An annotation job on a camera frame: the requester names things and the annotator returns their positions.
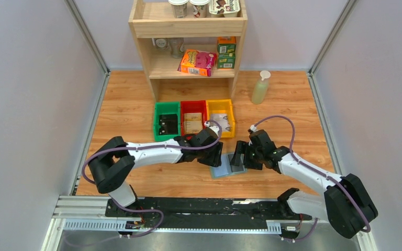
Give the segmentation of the grey-green card holder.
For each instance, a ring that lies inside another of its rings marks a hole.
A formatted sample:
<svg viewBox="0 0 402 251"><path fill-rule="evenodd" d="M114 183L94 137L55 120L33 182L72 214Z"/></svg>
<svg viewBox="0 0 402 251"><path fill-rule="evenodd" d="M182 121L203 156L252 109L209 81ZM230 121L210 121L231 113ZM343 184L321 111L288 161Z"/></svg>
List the grey-green card holder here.
<svg viewBox="0 0 402 251"><path fill-rule="evenodd" d="M210 167L210 174L211 174L212 179L218 179L218 178L224 178L224 177L228 177L228 176L243 174L243 173L238 173L238 174L231 173L231 170L230 170L231 165L229 164L229 161L231 160L232 156L233 156L233 153L222 154L221 165L218 167L212 167L212 166Z"/></svg>

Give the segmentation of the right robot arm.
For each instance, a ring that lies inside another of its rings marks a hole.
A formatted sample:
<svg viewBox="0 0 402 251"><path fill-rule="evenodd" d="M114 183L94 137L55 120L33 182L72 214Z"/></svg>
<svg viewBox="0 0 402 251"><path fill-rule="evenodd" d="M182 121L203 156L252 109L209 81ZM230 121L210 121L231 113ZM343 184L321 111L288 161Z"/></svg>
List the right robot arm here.
<svg viewBox="0 0 402 251"><path fill-rule="evenodd" d="M302 159L285 146L277 147L267 132L249 135L249 141L238 141L230 164L248 169L272 169L294 178L311 188L315 194L290 188L278 198L278 213L285 219L296 214L308 215L330 223L345 238L368 232L378 210L361 179L326 171Z"/></svg>

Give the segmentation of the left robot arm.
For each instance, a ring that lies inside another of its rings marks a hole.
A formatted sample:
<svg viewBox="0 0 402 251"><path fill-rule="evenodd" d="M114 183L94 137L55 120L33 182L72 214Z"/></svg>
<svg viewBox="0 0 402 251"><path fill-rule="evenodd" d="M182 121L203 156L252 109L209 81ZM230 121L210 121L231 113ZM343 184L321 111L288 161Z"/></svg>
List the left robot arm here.
<svg viewBox="0 0 402 251"><path fill-rule="evenodd" d="M211 125L192 136L176 136L154 143L125 142L121 136L110 139L87 159L84 167L90 169L94 184L100 194L108 194L119 203L119 210L128 217L139 210L139 202L126 182L129 173L143 166L154 164L179 164L198 161L207 166L221 165L221 128Z"/></svg>

